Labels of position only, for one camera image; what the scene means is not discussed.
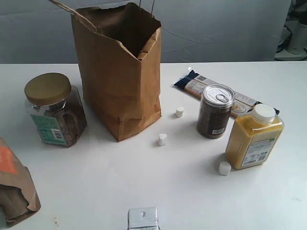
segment green label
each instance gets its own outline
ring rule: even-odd
[[[47,144],[66,145],[66,140],[55,117],[33,115],[36,128]]]

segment gold lid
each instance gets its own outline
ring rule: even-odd
[[[71,92],[69,79],[61,73],[45,73],[30,80],[24,93],[36,105],[50,105],[62,101]]]

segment paper bag handle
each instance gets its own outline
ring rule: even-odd
[[[66,11],[68,11],[68,12],[70,12],[70,13],[76,15],[78,18],[82,18],[82,19],[88,24],[88,26],[90,26],[95,32],[97,32],[96,26],[94,26],[94,24],[91,23],[90,20],[88,20],[88,19],[87,19],[86,17],[84,17],[83,15],[79,14],[79,13],[78,13],[77,11],[75,11],[74,9],[72,9],[72,8],[66,6],[66,5],[64,5],[64,4],[62,4],[62,3],[58,2],[58,1],[55,1],[55,0],[48,0],[48,1],[52,2],[53,4],[57,5],[58,7],[60,7],[60,8],[62,8],[62,9],[64,9],[64,10],[66,10]]]
[[[153,0],[153,5],[152,5],[152,17],[153,17],[153,11],[154,11],[154,0]]]

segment yellow bottle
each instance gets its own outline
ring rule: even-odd
[[[243,169],[264,163],[283,127],[275,110],[266,104],[258,104],[250,114],[237,117],[226,148],[232,166]]]

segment small white cube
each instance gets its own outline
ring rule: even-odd
[[[161,133],[159,134],[158,145],[163,146],[166,145],[167,134]]]
[[[219,173],[221,175],[228,176],[230,174],[230,170],[231,170],[231,165],[228,162],[222,161],[220,163]]]
[[[176,117],[182,117],[184,112],[184,107],[179,107],[176,109]]]

